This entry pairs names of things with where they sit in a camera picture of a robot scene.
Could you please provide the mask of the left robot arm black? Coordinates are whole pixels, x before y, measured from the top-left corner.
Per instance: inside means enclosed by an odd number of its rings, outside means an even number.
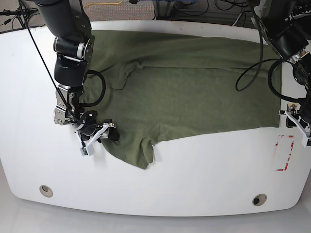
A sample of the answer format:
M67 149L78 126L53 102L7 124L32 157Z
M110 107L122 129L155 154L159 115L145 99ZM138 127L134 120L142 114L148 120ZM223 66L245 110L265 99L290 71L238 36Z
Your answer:
M287 101L280 111L287 127L296 126L303 134L302 145L311 145L311 53L307 51L311 38L311 2L309 0L257 0L250 3L260 40L266 41L280 56L268 71L268 86L272 93ZM272 74L282 63L293 68L295 81L306 90L304 98L279 93L272 84Z

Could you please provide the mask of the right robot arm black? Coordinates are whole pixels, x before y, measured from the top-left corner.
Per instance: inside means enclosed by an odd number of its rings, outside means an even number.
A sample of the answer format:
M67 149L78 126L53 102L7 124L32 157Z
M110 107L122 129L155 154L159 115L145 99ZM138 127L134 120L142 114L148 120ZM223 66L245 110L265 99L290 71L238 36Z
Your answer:
M110 119L99 124L96 121L97 111L85 110L98 105L106 92L104 76L89 69L95 42L90 20L80 0L36 0L35 4L55 36L53 50L57 58L51 79L59 85L56 86L54 122L58 125L72 124L81 142L81 154L91 156L95 152L93 145L96 141L117 141L120 134ZM96 101L81 103L83 84L88 75L95 75L101 80L102 90Z

